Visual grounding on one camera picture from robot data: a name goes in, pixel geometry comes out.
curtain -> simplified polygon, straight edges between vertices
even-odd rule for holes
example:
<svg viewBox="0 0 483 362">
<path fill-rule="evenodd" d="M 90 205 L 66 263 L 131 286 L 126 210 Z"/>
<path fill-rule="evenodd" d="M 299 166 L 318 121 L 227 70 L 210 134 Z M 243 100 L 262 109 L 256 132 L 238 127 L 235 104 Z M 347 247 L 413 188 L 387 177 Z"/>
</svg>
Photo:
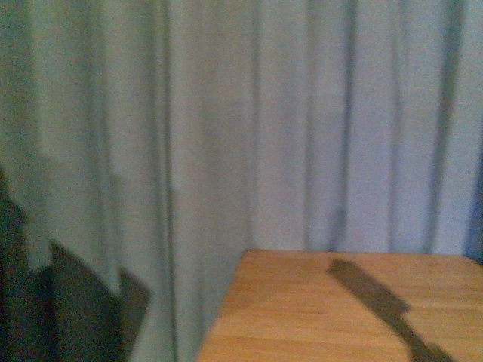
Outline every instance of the curtain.
<svg viewBox="0 0 483 362">
<path fill-rule="evenodd" d="M 248 248 L 465 253 L 482 19 L 479 0 L 3 2 L 2 357 L 194 360 Z"/>
</svg>

wooden surface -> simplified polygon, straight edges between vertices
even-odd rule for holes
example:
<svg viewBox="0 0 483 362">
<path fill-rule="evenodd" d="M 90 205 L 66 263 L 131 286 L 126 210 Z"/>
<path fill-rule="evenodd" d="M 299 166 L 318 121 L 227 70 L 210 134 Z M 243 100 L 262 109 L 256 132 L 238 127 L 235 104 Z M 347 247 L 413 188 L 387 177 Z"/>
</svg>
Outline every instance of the wooden surface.
<svg viewBox="0 0 483 362">
<path fill-rule="evenodd" d="M 462 256 L 250 250 L 198 362 L 483 361 L 483 268 Z"/>
</svg>

